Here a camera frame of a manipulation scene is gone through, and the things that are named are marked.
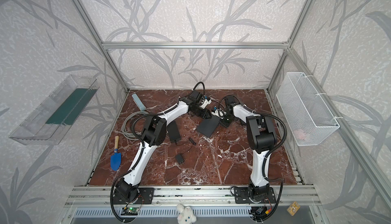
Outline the dark grey box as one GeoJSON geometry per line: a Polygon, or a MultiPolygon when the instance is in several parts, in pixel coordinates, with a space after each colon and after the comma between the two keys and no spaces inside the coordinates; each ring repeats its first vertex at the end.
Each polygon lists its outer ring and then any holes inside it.
{"type": "Polygon", "coordinates": [[[197,132],[207,138],[211,138],[220,123],[220,117],[212,116],[210,119],[204,119],[196,128],[197,132]]]}

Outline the black network switch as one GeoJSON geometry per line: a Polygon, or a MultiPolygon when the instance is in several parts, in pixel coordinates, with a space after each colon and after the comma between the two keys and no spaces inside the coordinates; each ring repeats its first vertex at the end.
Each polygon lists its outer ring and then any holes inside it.
{"type": "Polygon", "coordinates": [[[175,121],[172,121],[167,126],[167,131],[169,135],[169,139],[171,143],[177,144],[181,140],[181,135],[177,126],[177,123],[175,121]]]}

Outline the black power adapter with cable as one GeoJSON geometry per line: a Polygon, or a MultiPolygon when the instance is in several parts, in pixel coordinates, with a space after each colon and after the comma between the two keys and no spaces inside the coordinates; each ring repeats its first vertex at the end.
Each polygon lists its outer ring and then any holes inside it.
{"type": "Polygon", "coordinates": [[[191,143],[191,146],[188,149],[186,149],[184,152],[181,152],[175,156],[175,159],[179,164],[183,164],[185,162],[184,155],[189,153],[192,150],[192,148],[197,145],[197,143],[193,138],[189,137],[188,140],[191,143]]]}

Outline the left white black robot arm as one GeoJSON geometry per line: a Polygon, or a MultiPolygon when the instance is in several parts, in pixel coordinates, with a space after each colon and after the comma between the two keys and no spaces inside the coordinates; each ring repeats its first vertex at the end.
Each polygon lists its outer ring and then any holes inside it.
{"type": "Polygon", "coordinates": [[[115,197],[121,197],[127,203],[134,202],[139,196],[138,186],[144,170],[154,151],[166,138],[167,126],[187,113],[202,119],[211,118],[211,111],[207,109],[210,103],[211,99],[208,96],[193,90],[166,110],[137,118],[132,123],[131,130],[140,141],[140,145],[128,171],[113,181],[110,201],[113,202],[115,197]]]}

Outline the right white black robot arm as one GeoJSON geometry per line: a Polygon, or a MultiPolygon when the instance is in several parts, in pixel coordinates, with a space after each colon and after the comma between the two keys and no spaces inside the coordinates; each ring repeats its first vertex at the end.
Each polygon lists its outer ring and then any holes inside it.
{"type": "Polygon", "coordinates": [[[287,138],[287,127],[277,116],[251,109],[234,95],[221,98],[219,103],[223,102],[225,109],[218,105],[215,110],[218,117],[227,123],[239,119],[246,125],[247,142],[254,157],[248,196],[258,202],[270,193],[271,182],[279,182],[280,187],[284,185],[283,177],[269,178],[268,169],[272,153],[287,138]]]}

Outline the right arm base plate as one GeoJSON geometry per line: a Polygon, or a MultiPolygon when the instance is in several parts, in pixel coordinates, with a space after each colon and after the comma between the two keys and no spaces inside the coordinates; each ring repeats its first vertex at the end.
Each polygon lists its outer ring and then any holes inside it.
{"type": "Polygon", "coordinates": [[[248,187],[233,186],[230,190],[236,204],[275,204],[277,202],[276,194],[271,187],[269,193],[262,196],[259,200],[253,200],[249,197],[248,187]]]}

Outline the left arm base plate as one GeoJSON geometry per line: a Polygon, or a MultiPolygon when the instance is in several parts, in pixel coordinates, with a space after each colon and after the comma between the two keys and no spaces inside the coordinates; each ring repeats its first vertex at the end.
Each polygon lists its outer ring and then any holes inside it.
{"type": "Polygon", "coordinates": [[[151,204],[154,195],[154,188],[132,188],[129,192],[115,188],[111,197],[113,205],[125,204],[151,204]]]}

